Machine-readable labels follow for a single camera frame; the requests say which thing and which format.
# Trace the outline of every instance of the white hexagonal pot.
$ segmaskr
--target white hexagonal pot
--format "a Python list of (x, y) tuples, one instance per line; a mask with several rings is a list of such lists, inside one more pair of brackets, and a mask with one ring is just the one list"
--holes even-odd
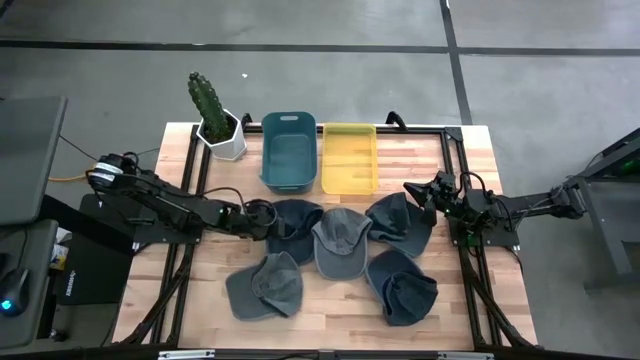
[(227, 109), (224, 109), (227, 118), (233, 119), (236, 122), (236, 129), (233, 131), (233, 136), (227, 141), (223, 141), (217, 144), (211, 144), (204, 137), (204, 119), (200, 120), (200, 126), (198, 126), (198, 137), (211, 149), (211, 154), (220, 160), (236, 161), (247, 152), (247, 142), (244, 140), (244, 134), (242, 133), (242, 123)]

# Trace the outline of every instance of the butcher block tabletop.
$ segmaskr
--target butcher block tabletop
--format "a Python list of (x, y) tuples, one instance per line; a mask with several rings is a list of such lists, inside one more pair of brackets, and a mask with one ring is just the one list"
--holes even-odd
[[(193, 124), (168, 123), (155, 172), (180, 186)], [(489, 129), (462, 126), (469, 170), (482, 176), (488, 189), (501, 193)], [(337, 206), (364, 213), (382, 197), (403, 191), (402, 184), (428, 182), (444, 170), (440, 138), (436, 135), (378, 134), (378, 190), (373, 195), (329, 195), (322, 191), (321, 165), (313, 189), (304, 195), (278, 196), (260, 181), (262, 134), (245, 134), (248, 149), (235, 163), (211, 160), (205, 189), (232, 186), (246, 201), (261, 198), (278, 201), (301, 198), (321, 204), (325, 210)], [(199, 142), (190, 192), (195, 192), (202, 156)], [(322, 154), (322, 136), (318, 154)], [(454, 168), (459, 173), (457, 153), (450, 146)], [(236, 194), (219, 191), (209, 198), (239, 203)], [(206, 231), (196, 247), (184, 308), (181, 348), (250, 349), (339, 349), (339, 350), (470, 350), (473, 348), (462, 285), (458, 252), (451, 245), (447, 222), (438, 215), (438, 225), (424, 253), (415, 259), (427, 276), (438, 281), (439, 295), (427, 317), (412, 326), (390, 327), (373, 291), (360, 277), (351, 281), (322, 278), (314, 262), (301, 267), (304, 282), (302, 308), (291, 318), (242, 322), (233, 317), (225, 289), (229, 274), (257, 264), (265, 255), (264, 241), (239, 239)], [(369, 256), (388, 245), (369, 242)], [(129, 335), (158, 297), (168, 246), (151, 245), (133, 259), (113, 340)], [(524, 282), (514, 256), (503, 248), (486, 249), (494, 297), (513, 325), (536, 343)], [(182, 252), (176, 258), (176, 268)], [(167, 307), (163, 339), (169, 332), (174, 299)], [(489, 341), (484, 306), (478, 306), (485, 339)]]

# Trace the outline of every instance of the potted cactus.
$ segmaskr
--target potted cactus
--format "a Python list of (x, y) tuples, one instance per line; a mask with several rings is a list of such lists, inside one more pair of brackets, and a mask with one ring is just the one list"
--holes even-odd
[(247, 151), (242, 125), (220, 105), (216, 91), (207, 78), (197, 72), (189, 74), (189, 94), (202, 120), (198, 137), (211, 149), (214, 157), (235, 161)]

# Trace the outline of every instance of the yellow plastic tray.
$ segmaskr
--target yellow plastic tray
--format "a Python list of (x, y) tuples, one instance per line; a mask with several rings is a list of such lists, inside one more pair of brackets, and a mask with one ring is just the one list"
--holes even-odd
[(376, 127), (325, 124), (322, 189), (327, 194), (370, 195), (378, 189)]

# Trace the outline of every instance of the cactus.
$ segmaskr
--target cactus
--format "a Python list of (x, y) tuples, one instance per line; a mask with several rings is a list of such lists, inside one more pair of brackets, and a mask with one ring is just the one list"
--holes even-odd
[(231, 129), (211, 83), (197, 72), (189, 74), (189, 94), (204, 119), (204, 136), (211, 144), (231, 138)]

